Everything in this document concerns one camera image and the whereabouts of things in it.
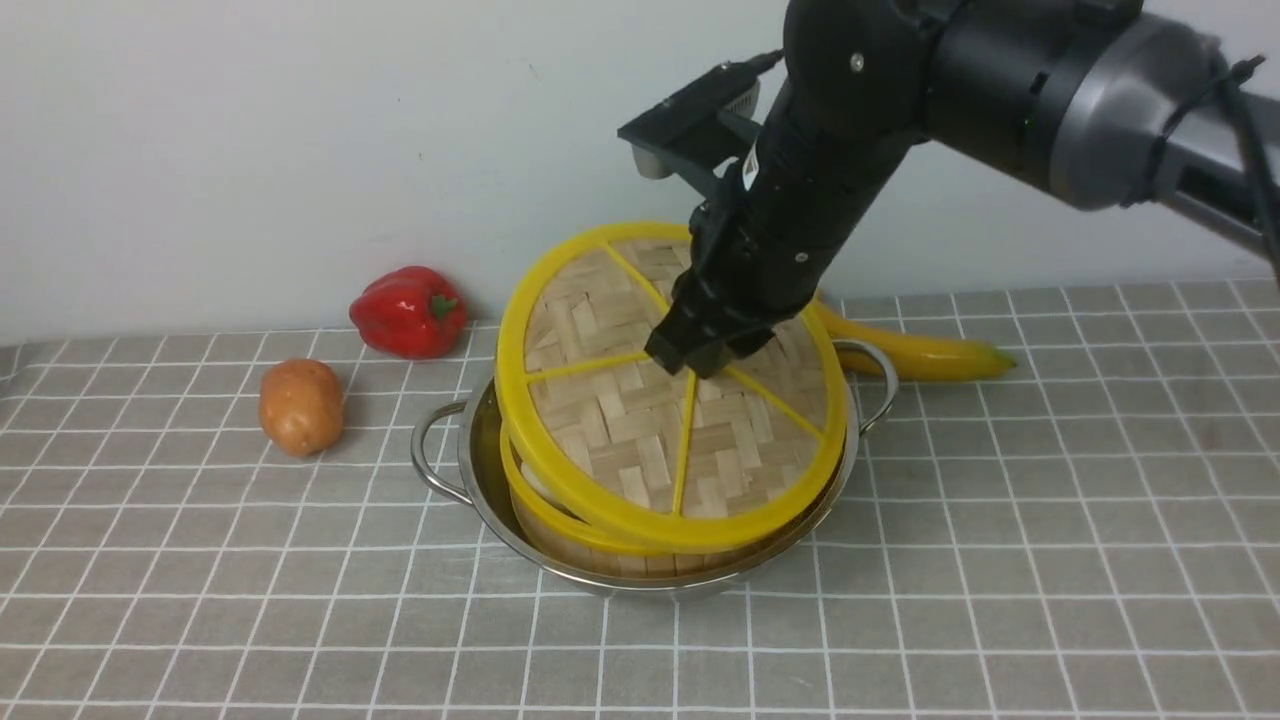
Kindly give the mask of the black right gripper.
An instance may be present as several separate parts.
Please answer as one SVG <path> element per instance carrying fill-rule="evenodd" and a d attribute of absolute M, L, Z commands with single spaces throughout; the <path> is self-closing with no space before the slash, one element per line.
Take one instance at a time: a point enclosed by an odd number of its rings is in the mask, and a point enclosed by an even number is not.
<path fill-rule="evenodd" d="M 708 378 L 796 316 L 909 150 L 922 143 L 942 1 L 791 1 L 760 76 L 762 131 L 690 217 L 691 264 L 646 342 Z"/>

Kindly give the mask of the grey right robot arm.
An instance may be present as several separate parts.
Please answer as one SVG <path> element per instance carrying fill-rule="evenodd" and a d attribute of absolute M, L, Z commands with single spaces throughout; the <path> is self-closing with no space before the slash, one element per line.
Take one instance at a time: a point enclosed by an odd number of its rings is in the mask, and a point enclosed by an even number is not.
<path fill-rule="evenodd" d="M 1277 101 L 1260 59 L 1139 1 L 791 1 L 778 50 L 727 61 L 618 136 L 682 177 L 691 266 L 645 350 L 701 378 L 762 350 L 915 146 L 1082 211 L 1156 202 L 1277 261 Z"/>

